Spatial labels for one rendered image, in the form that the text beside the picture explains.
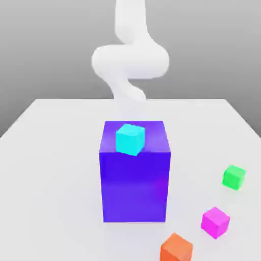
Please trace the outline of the large purple box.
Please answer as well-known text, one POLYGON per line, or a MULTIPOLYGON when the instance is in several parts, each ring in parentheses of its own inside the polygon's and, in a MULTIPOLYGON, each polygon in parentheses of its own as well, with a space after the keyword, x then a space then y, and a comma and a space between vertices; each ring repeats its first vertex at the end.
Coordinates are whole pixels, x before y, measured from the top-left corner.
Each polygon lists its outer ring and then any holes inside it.
POLYGON ((164 223, 171 150, 162 121, 132 121, 145 128, 145 146, 137 156, 116 151, 123 121, 106 121, 99 150, 104 222, 164 223))

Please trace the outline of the small green cube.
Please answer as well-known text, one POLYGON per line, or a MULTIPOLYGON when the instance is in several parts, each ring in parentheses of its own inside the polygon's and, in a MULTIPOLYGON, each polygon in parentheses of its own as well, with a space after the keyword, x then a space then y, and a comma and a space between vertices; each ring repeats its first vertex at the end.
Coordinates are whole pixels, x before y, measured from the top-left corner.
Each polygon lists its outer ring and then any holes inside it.
POLYGON ((246 170, 230 165, 224 172, 222 184, 233 190, 238 190, 245 179, 246 170))

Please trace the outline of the small cyan cube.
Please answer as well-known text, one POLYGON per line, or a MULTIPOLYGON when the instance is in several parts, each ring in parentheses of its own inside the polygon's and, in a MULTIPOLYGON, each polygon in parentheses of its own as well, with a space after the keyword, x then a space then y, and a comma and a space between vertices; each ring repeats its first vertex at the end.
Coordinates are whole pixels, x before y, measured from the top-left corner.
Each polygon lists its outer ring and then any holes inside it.
POLYGON ((116 151, 137 156, 145 146, 145 128, 125 123, 116 131, 116 151))

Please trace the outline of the small magenta cube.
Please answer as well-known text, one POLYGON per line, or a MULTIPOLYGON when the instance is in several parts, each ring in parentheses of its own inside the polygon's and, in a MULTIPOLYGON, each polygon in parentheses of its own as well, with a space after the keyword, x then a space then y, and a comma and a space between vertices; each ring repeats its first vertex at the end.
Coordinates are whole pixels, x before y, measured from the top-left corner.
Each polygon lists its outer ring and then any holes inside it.
POLYGON ((217 239, 228 230, 230 216, 217 207, 213 207, 202 216, 201 229, 212 238, 217 239))

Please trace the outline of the small orange cube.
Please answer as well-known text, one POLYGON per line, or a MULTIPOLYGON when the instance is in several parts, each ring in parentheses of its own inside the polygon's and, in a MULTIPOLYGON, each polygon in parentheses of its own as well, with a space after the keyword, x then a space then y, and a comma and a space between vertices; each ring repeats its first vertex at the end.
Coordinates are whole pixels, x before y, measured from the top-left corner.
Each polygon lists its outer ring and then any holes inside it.
POLYGON ((192 243, 173 233, 162 245, 160 261, 191 261, 192 243))

